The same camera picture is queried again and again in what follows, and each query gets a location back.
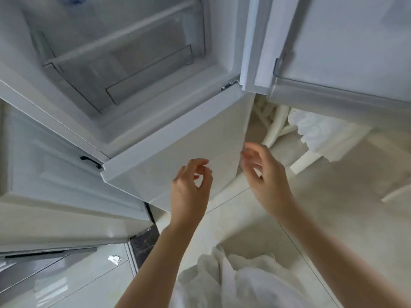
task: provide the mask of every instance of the cabinet handle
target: cabinet handle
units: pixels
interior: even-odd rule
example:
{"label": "cabinet handle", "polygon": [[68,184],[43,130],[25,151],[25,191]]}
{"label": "cabinet handle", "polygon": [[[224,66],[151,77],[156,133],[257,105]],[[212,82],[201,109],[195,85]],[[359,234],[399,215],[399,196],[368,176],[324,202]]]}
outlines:
{"label": "cabinet handle", "polygon": [[99,164],[99,163],[97,163],[96,161],[90,159],[89,157],[86,157],[85,155],[81,156],[81,157],[80,157],[80,160],[82,160],[82,161],[84,161],[84,160],[89,160],[89,161],[95,163],[98,169],[101,169],[101,164]]}

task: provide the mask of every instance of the person's left hand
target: person's left hand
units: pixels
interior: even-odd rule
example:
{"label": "person's left hand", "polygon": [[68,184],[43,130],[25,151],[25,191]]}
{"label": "person's left hand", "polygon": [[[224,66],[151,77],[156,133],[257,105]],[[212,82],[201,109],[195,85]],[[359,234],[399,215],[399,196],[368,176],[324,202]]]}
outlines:
{"label": "person's left hand", "polygon": [[[213,176],[207,159],[192,159],[182,166],[171,186],[171,226],[196,229],[210,197]],[[194,183],[203,175],[200,187]]]}

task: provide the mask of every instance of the person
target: person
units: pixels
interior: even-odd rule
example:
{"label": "person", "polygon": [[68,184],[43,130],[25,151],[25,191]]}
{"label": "person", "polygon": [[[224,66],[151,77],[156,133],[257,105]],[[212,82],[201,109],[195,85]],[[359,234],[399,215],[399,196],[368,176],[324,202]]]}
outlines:
{"label": "person", "polygon": [[[290,190],[284,166],[266,146],[252,142],[244,146],[241,163],[254,196],[301,243],[344,307],[410,307],[375,270],[303,211]],[[207,208],[213,182],[207,163],[206,159],[190,160],[178,171],[171,187],[171,222],[115,308],[168,307],[183,254]],[[197,187],[194,180],[200,175],[203,181]]]}

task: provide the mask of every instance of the metal hinge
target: metal hinge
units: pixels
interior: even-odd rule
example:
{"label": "metal hinge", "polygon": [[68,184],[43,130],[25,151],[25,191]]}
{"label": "metal hinge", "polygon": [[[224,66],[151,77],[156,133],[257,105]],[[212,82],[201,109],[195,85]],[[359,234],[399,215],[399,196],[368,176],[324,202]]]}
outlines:
{"label": "metal hinge", "polygon": [[231,80],[229,80],[229,82],[221,87],[221,91],[226,90],[227,88],[233,86],[236,83],[239,83],[240,80],[240,75],[233,77]]}

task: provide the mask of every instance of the person's left arm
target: person's left arm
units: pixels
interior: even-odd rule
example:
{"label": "person's left arm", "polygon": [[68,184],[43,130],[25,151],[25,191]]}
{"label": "person's left arm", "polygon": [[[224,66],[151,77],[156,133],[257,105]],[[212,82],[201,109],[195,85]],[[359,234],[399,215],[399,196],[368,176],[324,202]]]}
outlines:
{"label": "person's left arm", "polygon": [[[177,173],[171,187],[171,222],[115,308],[168,307],[182,256],[206,212],[213,182],[207,163],[193,159]],[[194,184],[198,174],[204,176],[200,187]]]}

